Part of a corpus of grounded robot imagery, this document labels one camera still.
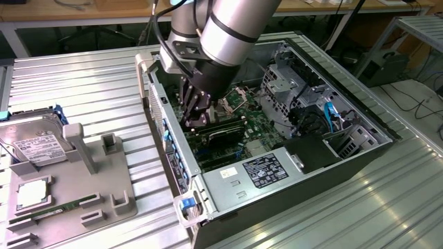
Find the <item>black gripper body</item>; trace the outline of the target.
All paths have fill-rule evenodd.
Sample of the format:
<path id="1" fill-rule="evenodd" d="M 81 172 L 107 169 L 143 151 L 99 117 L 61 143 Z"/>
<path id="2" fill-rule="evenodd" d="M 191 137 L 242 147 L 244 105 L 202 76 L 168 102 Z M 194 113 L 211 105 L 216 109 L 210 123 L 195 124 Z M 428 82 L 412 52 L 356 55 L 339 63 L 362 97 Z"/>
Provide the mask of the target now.
<path id="1" fill-rule="evenodd" d="M 198 60 L 192 69 L 192 77 L 190 79 L 191 97 L 203 91 L 212 100 L 220 99 L 238 75 L 238 66 L 226 66 L 220 63 Z"/>

